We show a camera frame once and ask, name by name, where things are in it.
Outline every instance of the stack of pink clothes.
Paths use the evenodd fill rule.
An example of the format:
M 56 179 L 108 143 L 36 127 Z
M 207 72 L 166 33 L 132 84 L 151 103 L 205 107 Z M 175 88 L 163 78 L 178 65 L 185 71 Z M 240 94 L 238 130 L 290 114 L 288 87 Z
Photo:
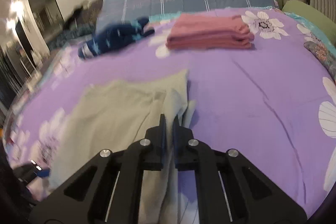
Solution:
M 251 48 L 254 34 L 240 15 L 209 17 L 182 14 L 167 37 L 169 49 Z

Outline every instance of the mirror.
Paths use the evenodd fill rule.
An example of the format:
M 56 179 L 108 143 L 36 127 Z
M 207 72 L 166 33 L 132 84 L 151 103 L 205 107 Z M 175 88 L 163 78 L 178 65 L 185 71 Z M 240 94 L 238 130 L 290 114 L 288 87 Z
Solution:
M 64 23 L 56 0 L 28 0 L 36 24 L 45 42 L 62 30 Z

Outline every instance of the beige cloth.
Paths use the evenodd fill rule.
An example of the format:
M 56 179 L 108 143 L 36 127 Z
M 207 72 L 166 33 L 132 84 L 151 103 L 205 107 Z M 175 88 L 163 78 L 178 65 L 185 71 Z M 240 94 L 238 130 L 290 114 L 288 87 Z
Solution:
M 102 149 L 113 152 L 127 149 L 145 137 L 146 130 L 157 126 L 160 114 L 166 117 L 167 152 L 164 169 L 145 171 L 140 198 L 139 223 L 157 223 L 164 197 L 161 223 L 177 222 L 177 171 L 172 160 L 172 123 L 185 114 L 188 126 L 194 102 L 187 99 L 187 71 L 148 82 L 114 81 L 88 89 L 70 115 L 64 138 L 51 167 L 50 188 L 61 185 Z

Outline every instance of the silver screw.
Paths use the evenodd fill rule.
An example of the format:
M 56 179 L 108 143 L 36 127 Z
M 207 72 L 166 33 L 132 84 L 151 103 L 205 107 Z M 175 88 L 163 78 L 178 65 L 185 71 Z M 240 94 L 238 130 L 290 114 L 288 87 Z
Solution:
M 227 153 L 230 157 L 234 157 L 234 158 L 239 155 L 239 152 L 235 149 L 230 149 Z
M 188 141 L 188 145 L 190 146 L 198 146 L 198 140 L 191 139 Z
M 107 158 L 111 155 L 111 151 L 108 149 L 103 149 L 102 151 L 100 151 L 99 155 L 103 158 Z
M 142 140 L 140 141 L 140 144 L 141 144 L 142 146 L 149 146 L 149 145 L 151 144 L 151 141 L 150 141 L 149 139 L 142 139 Z

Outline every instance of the navy blue garment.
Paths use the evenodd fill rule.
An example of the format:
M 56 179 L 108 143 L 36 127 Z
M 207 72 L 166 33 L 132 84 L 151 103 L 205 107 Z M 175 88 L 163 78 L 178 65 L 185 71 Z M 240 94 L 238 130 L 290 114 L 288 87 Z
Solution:
M 132 22 L 110 24 L 102 32 L 95 34 L 93 39 L 82 44 L 78 49 L 78 56 L 87 59 L 107 52 L 118 51 L 153 34 L 154 29 L 143 31 L 148 23 L 148 17 L 141 17 Z

